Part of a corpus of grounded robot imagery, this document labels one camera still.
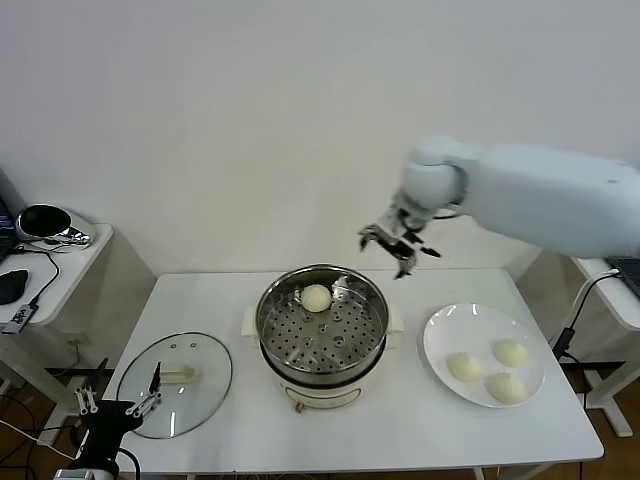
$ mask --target white plate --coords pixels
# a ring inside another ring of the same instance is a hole
[[[524,345],[529,357],[521,368],[501,364],[493,354],[496,342],[512,338]],[[486,407],[514,407],[500,402],[487,391],[487,379],[500,372],[513,373],[525,386],[530,400],[544,382],[544,364],[541,361],[539,341],[522,325],[493,308],[477,303],[449,305],[436,312],[424,329],[424,349],[436,375],[458,395]],[[447,366],[449,355],[468,352],[482,364],[483,375],[475,382],[461,382]]]

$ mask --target desk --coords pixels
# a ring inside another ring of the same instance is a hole
[[[574,258],[573,262],[586,278],[611,269],[602,259]],[[640,330],[640,301],[622,280],[611,278],[602,281],[595,285],[594,290],[624,328],[630,331]],[[602,409],[619,437],[632,436],[633,431],[613,397],[640,377],[640,356],[626,362],[604,381],[595,370],[587,371],[585,375],[592,388],[587,394],[587,408]]]
[[[97,238],[95,242],[86,249],[52,254],[53,259],[60,267],[60,276],[42,294],[38,302],[40,308],[25,328],[38,328],[46,325],[53,321],[60,312],[60,309],[69,299],[113,233],[109,225],[103,224],[96,225],[96,231]],[[44,255],[24,254],[9,256],[0,264],[0,274],[20,269],[29,271],[25,294],[16,302],[0,306],[0,324],[9,322],[18,307],[23,303],[29,302],[55,273],[53,265]],[[0,361],[11,369],[0,370],[0,376],[5,379],[0,390],[6,390],[10,384],[19,381],[17,380],[18,377],[12,375],[11,371],[13,371],[56,402],[57,407],[49,417],[45,427],[58,426],[57,422],[60,419],[77,410],[75,397],[71,391],[47,373],[41,365],[24,351],[20,346],[19,335],[0,335]],[[55,431],[44,432],[40,438],[42,441],[52,442],[55,438],[55,433]]]
[[[351,405],[296,414],[261,357],[240,336],[245,309],[279,273],[164,275],[107,387],[115,398],[126,367],[151,343],[174,333],[217,337],[233,362],[231,388],[220,409],[194,430],[168,440],[135,433],[122,446],[144,473],[211,474],[389,471],[518,465],[501,478],[531,478],[557,462],[603,454],[589,419],[550,350],[540,393],[515,408],[475,405],[450,391],[425,365],[418,338],[428,316],[458,302],[478,302],[520,321],[546,344],[513,281],[503,270],[363,272],[405,325],[385,351],[374,385]],[[125,457],[118,458],[131,471]]]

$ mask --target computer mouse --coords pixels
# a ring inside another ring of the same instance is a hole
[[[0,275],[0,305],[15,302],[24,294],[29,278],[26,270],[14,270]]]

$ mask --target white cable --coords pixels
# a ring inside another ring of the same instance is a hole
[[[571,309],[569,310],[569,313],[560,324],[560,328],[558,329],[556,334],[551,337],[551,340],[549,341],[550,345],[554,345],[556,340],[564,330],[564,328],[567,327],[569,324],[571,324],[574,317],[576,316],[578,308],[580,308],[580,304],[582,303],[584,296],[587,294],[587,292],[591,288],[591,285],[600,281],[603,278],[615,277],[618,273],[620,273],[620,270],[618,270],[617,268],[612,268],[611,270],[607,270],[606,272],[596,273],[595,275],[592,275],[585,280],[585,282],[580,287],[580,290],[578,290],[578,294],[576,295],[576,298],[573,300],[573,304],[571,305]]]
[[[29,435],[28,433],[23,432],[22,430],[20,430],[19,428],[14,427],[13,425],[11,425],[10,423],[5,422],[4,420],[0,419],[0,423],[2,423],[3,425],[6,425],[7,427],[15,430],[16,432],[18,432],[20,435],[24,435],[25,437],[27,437],[30,440],[33,440],[34,442],[36,442],[36,445],[39,445],[41,447],[47,447],[49,450],[53,450],[54,452],[56,452],[58,455],[62,455],[65,458],[68,458],[69,460],[75,460],[74,457],[67,455],[66,453],[62,453],[60,450],[52,447],[51,445],[49,445],[48,443],[44,443],[41,442],[40,440],[38,440],[35,437],[32,437],[31,435]]]

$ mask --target laptop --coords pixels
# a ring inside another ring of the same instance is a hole
[[[636,297],[640,298],[640,258],[605,258],[613,268],[620,270],[622,281]]]
[[[9,251],[18,244],[16,235],[16,224],[13,215],[9,212],[7,205],[0,198],[0,262],[2,262]]]

